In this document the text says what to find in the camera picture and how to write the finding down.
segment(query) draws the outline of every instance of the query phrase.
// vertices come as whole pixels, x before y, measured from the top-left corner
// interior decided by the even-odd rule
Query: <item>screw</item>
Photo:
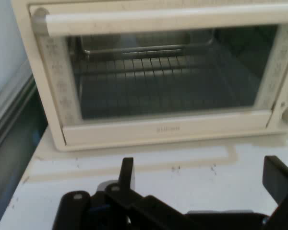
[[[263,218],[263,225],[265,225],[268,222],[268,220],[269,220],[269,217]]]
[[[75,194],[75,195],[73,196],[73,199],[74,199],[74,200],[80,200],[80,199],[82,199],[82,194],[80,194],[80,193]]]
[[[119,191],[120,190],[120,187],[118,187],[118,186],[113,186],[112,188],[111,188],[111,191],[112,192],[117,192],[117,191]]]

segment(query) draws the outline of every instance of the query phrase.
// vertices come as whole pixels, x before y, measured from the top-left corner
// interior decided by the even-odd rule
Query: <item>oven door frame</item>
[[[222,136],[226,133],[248,133],[258,132],[265,130],[267,124],[272,115],[272,108],[267,108],[258,111],[254,107],[253,110],[246,112],[233,112],[214,115],[193,115],[186,117],[174,117],[165,119],[147,119],[144,121],[129,121],[129,122],[115,122],[110,124],[104,122],[102,124],[86,124],[83,123],[80,116],[80,109],[77,102],[76,90],[74,88],[74,82],[72,79],[71,67],[68,66],[67,45],[64,39],[58,38],[63,35],[85,35],[91,33],[104,33],[107,28],[107,33],[121,33],[121,32],[134,32],[134,25],[128,27],[114,26],[115,20],[105,17],[114,15],[118,17],[116,22],[129,22],[136,17],[138,20],[142,20],[139,26],[139,31],[150,31],[152,27],[147,27],[149,22],[153,23],[154,30],[168,30],[168,29],[181,29],[182,25],[186,25],[184,29],[190,28],[190,23],[187,21],[209,21],[209,23],[199,23],[192,25],[191,28],[205,28],[205,27],[219,27],[219,26],[234,26],[234,25],[252,25],[252,24],[267,24],[267,23],[288,23],[288,3],[284,4],[264,4],[264,5],[242,5],[242,6],[226,6],[226,7],[208,7],[208,8],[194,8],[186,9],[184,7],[178,7],[171,9],[169,5],[159,6],[159,10],[151,10],[155,7],[153,1],[120,1],[120,2],[90,2],[90,3],[77,3],[75,4],[47,4],[47,5],[32,5],[30,12],[32,15],[33,31],[39,44],[42,59],[45,63],[46,74],[48,76],[49,84],[52,87],[52,93],[55,98],[55,105],[57,114],[59,117],[60,129],[64,138],[65,146],[83,146],[83,148],[100,148],[100,147],[113,147],[123,145],[135,145],[144,143],[158,143],[168,142],[175,140],[188,140],[200,137],[213,137]],[[176,24],[169,23],[168,25],[161,23],[165,19],[172,19],[178,22]],[[91,26],[92,21],[96,20],[99,23],[98,29],[96,26]],[[278,35],[276,40],[283,40],[285,32]],[[58,57],[49,58],[43,54],[43,41],[45,47],[49,47],[48,41],[57,44],[54,46],[60,47],[57,52],[63,60],[62,64],[65,66],[60,67],[58,64],[54,66],[53,63]],[[276,46],[284,46],[284,42],[276,42]],[[277,57],[280,51],[279,47],[274,47],[273,52],[276,52],[272,57]],[[285,75],[286,67],[288,64],[288,56],[285,60],[279,57],[273,59],[270,58],[267,66],[281,63],[282,70],[278,71],[276,78],[278,82],[272,82],[277,88],[274,92],[274,97],[267,97],[269,89],[261,89],[259,97],[272,99],[272,103],[276,99],[276,92]],[[55,76],[55,72],[58,74],[63,68],[62,72],[64,76],[67,76],[66,82],[63,82],[69,94],[65,94],[65,97],[56,96],[59,88],[53,89],[54,85],[62,87],[59,83],[54,83],[51,77]],[[264,101],[261,99],[256,101],[256,104],[260,104]]]

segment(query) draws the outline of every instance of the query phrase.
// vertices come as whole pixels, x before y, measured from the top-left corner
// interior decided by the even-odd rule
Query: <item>brand logo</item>
[[[157,128],[157,133],[177,132],[179,130],[179,126],[162,126]]]

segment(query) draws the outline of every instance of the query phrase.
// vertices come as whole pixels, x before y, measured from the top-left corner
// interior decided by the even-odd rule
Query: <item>white wall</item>
[[[11,0],[0,0],[0,91],[25,60]]]

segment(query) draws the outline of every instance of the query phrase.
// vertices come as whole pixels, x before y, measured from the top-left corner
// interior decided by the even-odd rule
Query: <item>oven door handle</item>
[[[177,8],[145,11],[62,13],[39,8],[32,17],[36,35],[100,35],[288,23],[288,3]]]

